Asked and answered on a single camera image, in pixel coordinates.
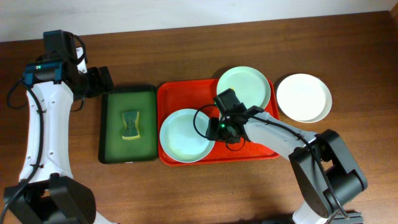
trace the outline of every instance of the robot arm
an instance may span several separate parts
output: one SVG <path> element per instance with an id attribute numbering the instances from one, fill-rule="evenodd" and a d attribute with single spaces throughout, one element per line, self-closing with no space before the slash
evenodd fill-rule
<path id="1" fill-rule="evenodd" d="M 262 108 L 248 110 L 233 90 L 219 94 L 215 105 L 221 120 L 211 118 L 209 140 L 239 142 L 241 138 L 267 146 L 289 160 L 305 199 L 293 215 L 297 224 L 325 223 L 343 205 L 368 187 L 368 182 L 340 136 L 297 129 L 273 118 Z M 320 161 L 333 161 L 324 170 Z"/>
<path id="2" fill-rule="evenodd" d="M 96 211 L 92 191 L 73 180 L 68 125 L 73 100 L 111 91 L 112 79 L 106 67 L 87 69 L 85 45 L 73 34 L 45 32 L 44 45 L 47 53 L 26 66 L 20 81 L 30 110 L 27 154 L 20 184 L 4 191 L 0 223 L 7 208 L 22 223 L 111 223 Z"/>

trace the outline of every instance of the white plate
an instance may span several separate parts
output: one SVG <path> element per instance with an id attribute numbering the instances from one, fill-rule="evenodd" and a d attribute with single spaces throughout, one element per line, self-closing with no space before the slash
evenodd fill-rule
<path id="1" fill-rule="evenodd" d="M 265 108 L 271 98 L 271 88 L 265 76 L 251 67 L 234 67 L 226 71 L 218 80 L 217 95 L 228 88 L 235 91 L 239 101 L 246 108 Z"/>
<path id="2" fill-rule="evenodd" d="M 319 78 L 295 74 L 278 86 L 276 98 L 286 116 L 293 120 L 312 123 L 323 119 L 331 109 L 331 94 Z"/>
<path id="3" fill-rule="evenodd" d="M 201 137 L 193 128 L 193 116 L 197 111 L 182 109 L 172 113 L 160 128 L 160 145 L 164 152 L 179 162 L 196 162 L 213 149 L 214 141 Z M 206 133 L 209 117 L 199 112 L 195 121 L 198 131 Z"/>

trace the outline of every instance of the green sponge scrubber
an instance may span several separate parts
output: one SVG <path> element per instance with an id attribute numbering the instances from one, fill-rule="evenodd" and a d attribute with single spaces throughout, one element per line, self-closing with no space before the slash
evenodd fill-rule
<path id="1" fill-rule="evenodd" d="M 122 134 L 122 138 L 124 140 L 139 139 L 140 138 L 138 131 L 139 112 L 138 111 L 123 112 L 122 119 L 124 127 L 126 128 Z"/>

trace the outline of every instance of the white wall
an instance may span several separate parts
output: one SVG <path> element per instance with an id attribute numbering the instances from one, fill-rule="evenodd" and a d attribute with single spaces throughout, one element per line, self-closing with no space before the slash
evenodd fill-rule
<path id="1" fill-rule="evenodd" d="M 398 0 L 0 0 L 0 41 L 391 10 Z"/>

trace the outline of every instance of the plate rim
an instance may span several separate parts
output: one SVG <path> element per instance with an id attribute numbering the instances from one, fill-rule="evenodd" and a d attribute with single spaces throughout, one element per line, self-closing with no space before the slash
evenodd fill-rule
<path id="1" fill-rule="evenodd" d="M 312 120 L 315 119 L 315 118 L 316 118 L 317 116 L 319 116 L 320 114 L 322 114 L 322 113 L 323 113 L 323 110 L 322 110 L 318 115 L 316 115 L 314 118 L 312 118 L 312 119 L 299 120 L 299 119 L 294 118 L 294 116 L 291 116 L 291 114 L 289 115 L 288 113 L 286 113 L 286 110 L 284 110 L 284 109 L 280 106 L 280 104 L 279 104 L 279 97 L 278 97 L 278 96 L 279 96 L 279 92 L 280 92 L 280 91 L 279 91 L 279 90 L 280 90 L 279 88 L 280 88 L 280 86 L 283 84 L 283 82 L 284 82 L 286 79 L 290 78 L 290 77 L 301 76 L 301 75 L 305 75 L 305 76 L 311 77 L 311 78 L 313 78 L 314 80 L 316 80 L 319 84 L 321 84 L 321 87 L 325 87 L 325 88 L 322 88 L 322 90 L 323 90 L 323 92 L 325 93 L 325 96 L 326 96 L 326 101 L 325 101 L 325 105 L 324 105 L 324 107 L 323 107 L 323 110 L 327 107 L 327 104 L 328 104 L 328 103 L 327 103 L 327 98 L 328 98 L 328 96 L 330 96 L 330 107 L 329 107 L 327 113 L 326 113 L 324 116 L 322 116 L 321 118 L 316 119 L 316 120 L 314 120 L 314 121 L 312 121 Z M 283 112 L 287 117 L 289 117 L 290 119 L 292 119 L 292 120 L 294 120 L 294 121 L 301 122 L 301 123 L 315 123 L 315 122 L 321 121 L 323 118 L 326 118 L 326 116 L 328 116 L 329 112 L 331 111 L 331 106 L 333 105 L 333 98 L 332 98 L 332 96 L 331 96 L 331 92 L 330 92 L 328 86 L 326 86 L 326 84 L 325 84 L 322 80 L 320 80 L 320 78 L 317 78 L 317 77 L 315 77 L 315 76 L 313 76 L 313 75 L 306 74 L 306 73 L 296 73 L 296 74 L 292 74 L 292 75 L 289 75 L 289 76 L 285 77 L 285 78 L 279 83 L 279 85 L 278 85 L 278 87 L 277 87 L 277 89 L 276 89 L 275 95 L 276 95 L 276 101 L 277 101 L 277 104 L 278 104 L 278 107 L 280 108 L 280 110 L 282 110 L 282 112 Z"/>
<path id="2" fill-rule="evenodd" d="M 265 77 L 265 75 L 263 73 L 261 73 L 259 70 L 255 69 L 255 68 L 252 68 L 252 67 L 237 66 L 237 67 L 233 67 L 233 68 L 228 69 L 226 72 L 224 72 L 222 74 L 222 76 L 218 80 L 217 87 L 216 87 L 216 94 L 217 95 L 220 94 L 219 93 L 219 83 L 224 81 L 225 79 L 227 79 L 226 75 L 228 75 L 229 73 L 234 72 L 235 70 L 242 70 L 242 69 L 244 69 L 244 70 L 247 70 L 247 69 L 248 70 L 252 70 L 251 73 L 253 75 L 256 75 L 257 77 L 259 77 L 266 84 L 266 96 L 264 97 L 264 100 L 261 103 L 261 105 L 265 104 L 265 106 L 261 106 L 261 105 L 259 106 L 259 107 L 265 109 L 268 106 L 269 102 L 271 101 L 271 86 L 270 86 L 270 84 L 268 82 L 268 79 Z"/>
<path id="3" fill-rule="evenodd" d="M 173 160 L 175 160 L 175 161 L 177 161 L 177 162 L 182 162 L 182 163 L 197 162 L 197 161 L 199 161 L 199 160 L 205 158 L 205 157 L 213 150 L 214 145 L 215 145 L 215 141 L 210 141 L 210 140 L 208 140 L 209 144 L 211 145 L 211 149 L 210 149 L 203 157 L 200 157 L 199 159 L 195 159 L 194 161 L 189 161 L 189 162 L 181 161 L 181 160 L 178 160 L 178 159 L 172 157 L 170 154 L 167 153 L 167 151 L 166 151 L 164 145 L 162 144 L 162 136 L 164 136 L 164 134 L 162 134 L 162 133 L 165 132 L 164 123 L 167 122 L 167 121 L 170 121 L 171 119 L 176 118 L 177 116 L 179 116 L 179 115 L 181 115 L 181 114 L 184 114 L 184 113 L 183 113 L 184 111 L 188 112 L 188 113 L 185 113 L 185 114 L 189 114 L 189 115 L 194 115 L 194 114 L 197 112 L 197 110 L 195 110 L 195 109 L 185 108 L 185 109 L 180 109 L 180 110 L 174 111 L 173 113 L 171 113 L 170 115 L 168 115 L 168 117 L 163 121 L 163 123 L 162 123 L 162 125 L 161 125 L 161 127 L 160 127 L 160 131 L 159 131 L 159 142 L 160 142 L 160 145 L 162 146 L 163 151 L 164 151 L 164 152 L 166 153 L 166 155 L 168 155 L 171 159 L 173 159 Z M 204 117 L 210 119 L 205 113 L 203 113 L 203 112 L 201 112 L 201 111 L 199 111 L 198 116 L 204 116 Z"/>

